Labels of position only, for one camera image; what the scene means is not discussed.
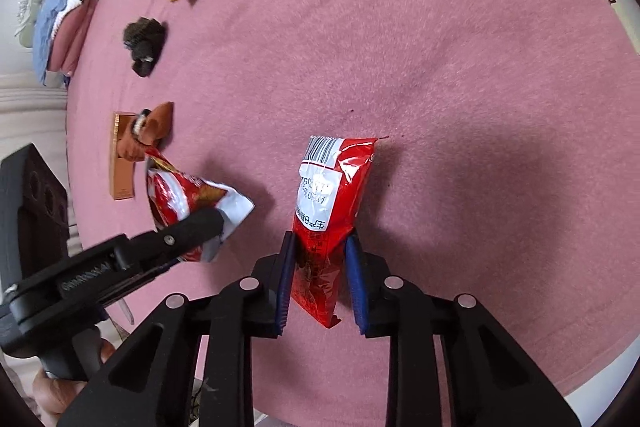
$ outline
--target human hand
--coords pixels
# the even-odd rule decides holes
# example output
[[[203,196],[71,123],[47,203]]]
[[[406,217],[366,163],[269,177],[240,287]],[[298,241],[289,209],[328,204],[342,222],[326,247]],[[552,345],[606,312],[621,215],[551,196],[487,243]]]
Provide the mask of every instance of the human hand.
[[[100,358],[102,363],[115,353],[116,348],[109,341],[102,340]],[[69,404],[84,389],[86,382],[73,380],[54,380],[44,369],[39,370],[33,380],[33,397],[42,411],[42,423],[45,427],[55,427],[60,416]]]

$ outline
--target barcode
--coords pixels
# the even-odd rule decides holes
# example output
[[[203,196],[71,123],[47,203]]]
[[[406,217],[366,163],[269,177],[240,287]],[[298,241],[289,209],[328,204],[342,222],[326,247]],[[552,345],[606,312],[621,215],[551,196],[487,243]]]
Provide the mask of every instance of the barcode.
[[[327,167],[334,168],[337,159],[337,152],[344,140],[340,138],[329,138],[328,136],[312,136],[309,145],[306,147],[303,162],[319,163]]]

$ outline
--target bed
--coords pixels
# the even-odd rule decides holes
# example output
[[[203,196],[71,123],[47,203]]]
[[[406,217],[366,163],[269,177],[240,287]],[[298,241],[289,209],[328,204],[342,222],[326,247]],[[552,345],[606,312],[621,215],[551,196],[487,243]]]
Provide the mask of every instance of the bed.
[[[211,295],[278,249],[310,134],[388,135],[358,216],[364,247],[432,295],[478,296],[568,394],[640,333],[640,62],[635,15],[621,23],[616,4],[100,0],[68,90],[82,243],[153,227],[140,166],[136,197],[110,197],[114,111],[174,101],[166,156],[256,204],[213,263],[127,298],[136,323],[167,293]],[[149,78],[122,45],[140,16],[168,27]],[[323,330],[292,306],[281,340],[255,342],[259,410],[383,424],[388,345],[360,338],[345,299],[337,313]]]

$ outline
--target silver screw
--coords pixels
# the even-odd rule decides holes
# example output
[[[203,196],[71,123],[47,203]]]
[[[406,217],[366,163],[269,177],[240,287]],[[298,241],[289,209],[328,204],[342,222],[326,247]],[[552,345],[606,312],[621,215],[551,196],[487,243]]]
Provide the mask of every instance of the silver screw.
[[[178,309],[184,304],[184,297],[182,295],[174,293],[173,295],[169,295],[166,298],[164,304],[166,304],[167,308],[171,308],[172,310]]]
[[[385,286],[390,290],[399,290],[402,286],[404,286],[404,281],[399,277],[392,275],[385,279]]]
[[[255,290],[260,285],[260,281],[258,281],[255,277],[245,277],[240,281],[240,287],[243,290]]]
[[[474,308],[478,301],[473,295],[469,295],[468,293],[463,293],[458,297],[458,304],[463,308]]]
[[[4,290],[4,294],[5,295],[9,295],[9,293],[15,292],[15,291],[17,291],[17,289],[18,289],[18,285],[17,284],[12,284],[11,286],[9,286],[9,288]]]

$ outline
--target pink blanket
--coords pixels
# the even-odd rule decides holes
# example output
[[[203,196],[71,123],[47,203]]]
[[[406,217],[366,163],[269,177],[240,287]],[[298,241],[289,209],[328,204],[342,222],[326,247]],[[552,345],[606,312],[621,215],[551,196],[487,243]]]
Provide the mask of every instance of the pink blanket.
[[[122,31],[168,24],[149,78]],[[209,266],[132,295],[249,273],[290,226],[310,134],[385,136],[358,216],[364,246],[433,295],[470,292],[567,393],[640,333],[640,62],[607,0],[100,0],[69,91],[68,156],[85,247],[151,229],[108,191],[111,113],[175,102],[166,156],[237,187],[255,212]],[[385,340],[292,304],[254,343],[255,406],[302,427],[381,426]],[[118,310],[116,319],[125,324]]]

